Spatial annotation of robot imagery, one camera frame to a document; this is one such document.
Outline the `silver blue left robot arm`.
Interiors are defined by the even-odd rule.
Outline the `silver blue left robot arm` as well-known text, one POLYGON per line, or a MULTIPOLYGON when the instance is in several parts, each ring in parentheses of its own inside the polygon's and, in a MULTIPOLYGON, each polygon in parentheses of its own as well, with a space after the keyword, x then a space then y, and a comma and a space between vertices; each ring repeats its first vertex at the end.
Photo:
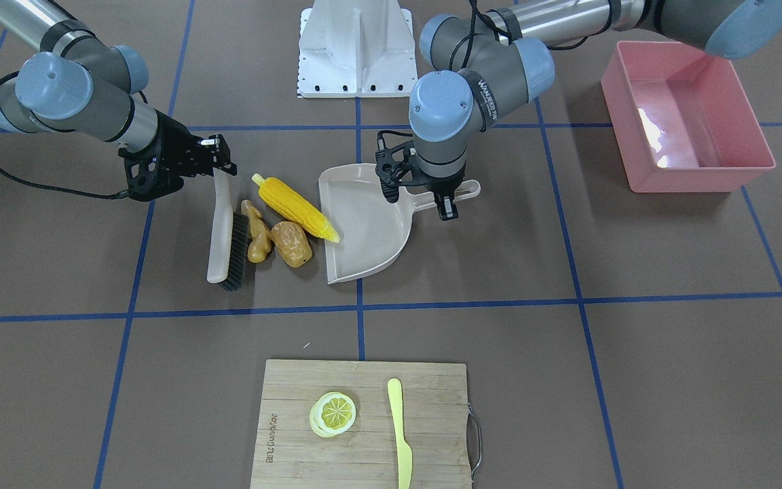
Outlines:
POLYGON ((470 137, 555 83, 553 52, 606 31, 642 29, 735 60, 782 30, 782 1, 530 1, 486 12, 471 2, 470 10, 468 20, 438 15, 422 29, 431 72, 409 95, 406 142, 388 147, 385 131, 377 133, 383 197, 396 203, 403 187, 425 187, 444 221, 459 216, 470 137))

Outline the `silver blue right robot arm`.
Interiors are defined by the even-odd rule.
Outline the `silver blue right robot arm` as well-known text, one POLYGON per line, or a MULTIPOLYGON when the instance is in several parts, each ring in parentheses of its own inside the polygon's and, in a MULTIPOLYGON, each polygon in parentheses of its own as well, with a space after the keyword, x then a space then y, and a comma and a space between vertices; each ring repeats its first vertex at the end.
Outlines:
POLYGON ((188 177, 213 177, 215 200, 231 203, 237 174, 223 136, 193 135, 144 98, 149 71, 128 46, 107 46, 54 1, 0 1, 0 24, 35 53, 0 78, 0 129, 20 134, 80 132, 117 146, 126 188, 103 194, 20 179, 44 191, 93 199, 150 202, 183 188, 188 177))

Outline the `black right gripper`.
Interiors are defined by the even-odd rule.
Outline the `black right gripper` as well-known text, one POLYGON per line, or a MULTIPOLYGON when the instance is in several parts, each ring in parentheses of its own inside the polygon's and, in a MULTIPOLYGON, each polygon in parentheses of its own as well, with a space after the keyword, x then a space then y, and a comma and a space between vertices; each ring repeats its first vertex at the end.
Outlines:
POLYGON ((124 161, 128 198, 143 203, 180 191, 185 177, 213 176, 214 170, 238 174, 223 135, 202 139, 159 112, 149 144, 139 151, 122 146, 118 155, 124 161))

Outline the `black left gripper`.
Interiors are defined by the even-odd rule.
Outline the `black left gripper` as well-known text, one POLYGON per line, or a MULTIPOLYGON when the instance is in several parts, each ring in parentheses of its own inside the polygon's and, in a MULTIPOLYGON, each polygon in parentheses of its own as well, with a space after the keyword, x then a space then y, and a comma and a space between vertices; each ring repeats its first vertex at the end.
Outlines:
POLYGON ((397 203, 401 188, 425 187, 432 193, 437 213, 443 221, 458 219, 455 203, 456 189, 464 180, 465 170, 459 169, 449 176, 432 176, 426 172, 425 164, 417 161, 413 134, 401 131, 378 131, 375 153, 375 173, 383 197, 388 203, 397 203), (410 140, 394 147, 388 147, 385 136, 409 137, 410 140))

